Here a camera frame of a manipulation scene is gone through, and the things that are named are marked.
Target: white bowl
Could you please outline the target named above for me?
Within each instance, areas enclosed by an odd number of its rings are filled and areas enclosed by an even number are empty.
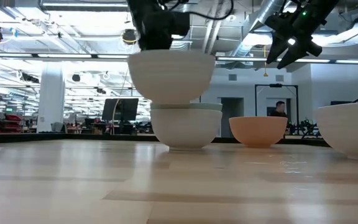
[[[209,87],[215,58],[197,51],[146,50],[129,56],[137,91],[158,104],[182,104]]]
[[[222,112],[201,109],[151,110],[158,140],[177,150],[192,150],[213,141],[221,125]]]
[[[358,160],[358,103],[320,108],[317,125],[332,148]]]

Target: computer monitor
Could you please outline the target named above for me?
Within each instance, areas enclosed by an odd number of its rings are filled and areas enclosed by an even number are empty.
[[[104,102],[102,120],[110,121],[112,120],[112,115],[114,113],[114,120],[123,120],[123,121],[134,121],[136,120],[137,114],[137,105],[139,99],[106,99]]]

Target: orange bowl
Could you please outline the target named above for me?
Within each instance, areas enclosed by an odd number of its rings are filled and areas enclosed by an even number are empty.
[[[247,147],[270,147],[278,143],[285,134],[287,121],[272,116],[229,119],[234,137]]]

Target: ceiling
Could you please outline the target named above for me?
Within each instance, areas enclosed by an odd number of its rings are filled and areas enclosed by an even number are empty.
[[[117,3],[112,0],[43,0],[42,4],[53,3],[77,4],[68,7],[39,8],[39,0],[4,1],[0,7],[0,27],[3,40],[0,52],[25,53],[61,53],[61,54],[133,54],[139,51],[137,45],[126,45],[122,33],[133,29],[131,14],[126,7],[84,7],[84,3]],[[223,15],[229,8],[229,1],[190,0],[191,4],[178,8],[181,11],[198,11],[212,16]],[[206,53],[229,54],[244,42],[252,45],[263,44],[266,38],[260,34],[251,34],[243,41],[243,25],[247,16],[257,13],[262,0],[236,0],[235,12],[231,19],[217,22],[207,21],[202,17],[191,17],[191,29],[183,39],[174,41],[173,50],[203,50]],[[358,1],[341,1],[336,14],[329,23],[339,26],[341,17],[338,11],[358,9]],[[324,48],[329,57],[358,58],[358,50],[346,51]],[[250,50],[255,56],[263,56],[261,48]],[[143,99],[132,89],[133,84],[125,62],[62,62],[66,75],[66,114],[88,113],[100,114],[104,100],[108,97],[139,97],[139,114],[149,115],[150,101]],[[256,69],[263,63],[255,63]],[[42,61],[4,60],[0,58],[0,101],[14,102],[27,110],[27,114],[37,111],[39,85],[21,80],[20,73],[26,73],[41,80]],[[74,82],[73,74],[80,74],[81,81]],[[98,86],[106,91],[100,94],[93,87]]]

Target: table surface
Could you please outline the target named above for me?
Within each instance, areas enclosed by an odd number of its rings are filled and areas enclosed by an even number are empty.
[[[0,223],[358,224],[358,162],[295,145],[0,144]]]

